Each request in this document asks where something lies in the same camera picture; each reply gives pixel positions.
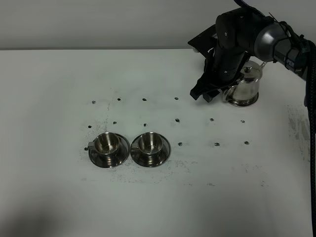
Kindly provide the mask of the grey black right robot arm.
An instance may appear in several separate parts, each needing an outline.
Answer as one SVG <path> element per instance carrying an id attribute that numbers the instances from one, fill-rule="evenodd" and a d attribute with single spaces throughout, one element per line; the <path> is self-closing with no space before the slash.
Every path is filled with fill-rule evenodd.
<path id="1" fill-rule="evenodd" d="M 277 22 L 250 6 L 223 13 L 214 25 L 188 42 L 205 57 L 202 76 L 191 89 L 197 100 L 210 102 L 241 79 L 251 56 L 279 62 L 303 80 L 316 79 L 316 47 L 284 21 Z"/>

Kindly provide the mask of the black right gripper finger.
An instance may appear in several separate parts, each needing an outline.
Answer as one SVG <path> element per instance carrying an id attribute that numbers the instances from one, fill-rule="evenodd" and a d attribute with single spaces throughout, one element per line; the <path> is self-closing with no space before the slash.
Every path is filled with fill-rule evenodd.
<path id="1" fill-rule="evenodd" d="M 190 91 L 190 96 L 197 100 L 201 95 L 209 91 L 208 88 L 208 77 L 206 74 L 203 74 L 198 80 L 195 86 Z"/>
<path id="2" fill-rule="evenodd" d="M 209 103 L 213 100 L 213 98 L 215 98 L 218 94 L 220 93 L 220 91 L 217 88 L 205 88 L 202 96 L 203 99 Z"/>

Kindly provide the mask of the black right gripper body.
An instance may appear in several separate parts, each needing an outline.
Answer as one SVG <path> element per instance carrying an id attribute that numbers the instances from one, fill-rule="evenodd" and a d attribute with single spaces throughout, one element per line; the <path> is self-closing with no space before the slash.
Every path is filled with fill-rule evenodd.
<path id="1" fill-rule="evenodd" d="M 248 49 L 247 19 L 248 11 L 229 11 L 217 17 L 217 44 L 212 65 L 204 73 L 208 84 L 228 84 L 234 79 Z"/>

